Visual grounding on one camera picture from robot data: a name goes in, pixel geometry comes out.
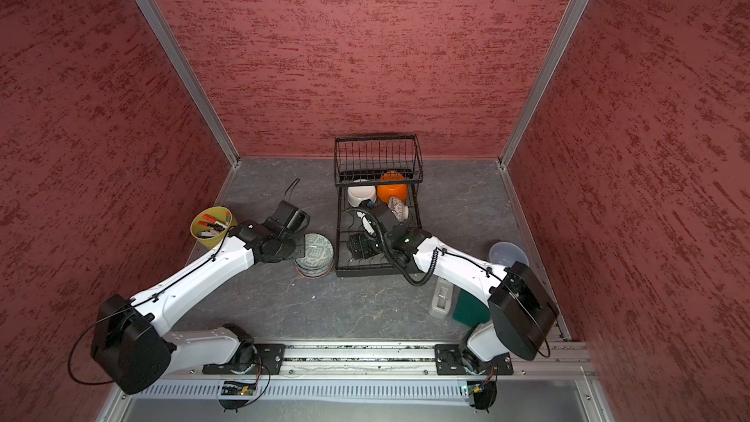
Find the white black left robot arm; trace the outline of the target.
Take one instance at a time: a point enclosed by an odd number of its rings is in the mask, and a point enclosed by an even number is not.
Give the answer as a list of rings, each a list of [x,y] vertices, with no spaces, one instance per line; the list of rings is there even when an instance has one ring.
[[[203,331],[177,331],[174,326],[236,275],[255,265],[303,256],[305,234],[255,222],[234,226],[217,246],[161,283],[129,299],[111,296],[90,327],[91,358],[127,395],[148,389],[165,374],[197,367],[259,376],[262,360],[253,337],[240,326]]]

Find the green geometric pattern bowl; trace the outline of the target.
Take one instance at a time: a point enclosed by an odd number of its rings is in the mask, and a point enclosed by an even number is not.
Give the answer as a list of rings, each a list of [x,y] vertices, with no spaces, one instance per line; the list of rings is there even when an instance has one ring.
[[[307,269],[326,268],[333,265],[332,242],[322,234],[306,234],[304,256],[295,260],[295,265]]]

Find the red white sunburst bowl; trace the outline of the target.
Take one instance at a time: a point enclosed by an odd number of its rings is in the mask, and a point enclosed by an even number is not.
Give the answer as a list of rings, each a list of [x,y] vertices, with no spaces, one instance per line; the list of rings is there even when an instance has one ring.
[[[408,220],[409,218],[408,206],[399,197],[390,197],[389,202],[388,202],[388,207],[390,211],[392,211],[392,213],[394,214],[398,222],[404,223]]]

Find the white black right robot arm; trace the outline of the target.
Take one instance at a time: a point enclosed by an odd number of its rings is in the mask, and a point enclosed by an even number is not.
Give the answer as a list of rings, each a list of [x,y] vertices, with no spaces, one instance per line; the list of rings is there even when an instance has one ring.
[[[429,232],[400,222],[384,204],[351,207],[375,234],[375,250],[412,286],[433,277],[444,279],[482,301],[489,321],[466,340],[467,351],[480,361],[513,354],[525,361],[548,358],[548,334],[560,316],[545,286],[523,262],[502,266],[459,251]]]

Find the white ceramic bowl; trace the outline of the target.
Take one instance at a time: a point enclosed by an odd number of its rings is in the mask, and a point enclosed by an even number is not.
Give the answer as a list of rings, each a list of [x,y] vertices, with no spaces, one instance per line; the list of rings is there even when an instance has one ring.
[[[363,179],[355,180],[352,186],[347,187],[347,201],[351,207],[360,207],[363,202],[375,203],[377,187]]]

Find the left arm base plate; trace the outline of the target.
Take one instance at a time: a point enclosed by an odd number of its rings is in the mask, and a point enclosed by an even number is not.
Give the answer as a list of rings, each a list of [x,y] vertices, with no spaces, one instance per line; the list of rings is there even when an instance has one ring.
[[[202,373],[205,375],[249,377],[265,371],[270,375],[278,375],[285,351],[286,346],[284,344],[242,342],[227,363],[205,365],[202,368]]]

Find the orange plastic bowl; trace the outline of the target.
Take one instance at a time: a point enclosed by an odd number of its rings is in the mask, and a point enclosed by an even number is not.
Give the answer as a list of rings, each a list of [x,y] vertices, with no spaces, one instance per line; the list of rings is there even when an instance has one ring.
[[[406,202],[409,197],[409,189],[404,181],[404,175],[396,171],[384,173],[379,179],[379,185],[376,187],[378,199],[386,204],[390,202],[392,197]]]

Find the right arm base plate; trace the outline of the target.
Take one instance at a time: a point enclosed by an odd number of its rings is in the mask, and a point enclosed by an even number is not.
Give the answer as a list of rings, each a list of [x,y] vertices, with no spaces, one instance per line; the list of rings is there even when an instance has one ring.
[[[514,374],[509,354],[501,354],[490,361],[482,361],[464,345],[437,344],[434,350],[437,374],[441,376],[488,377]]]

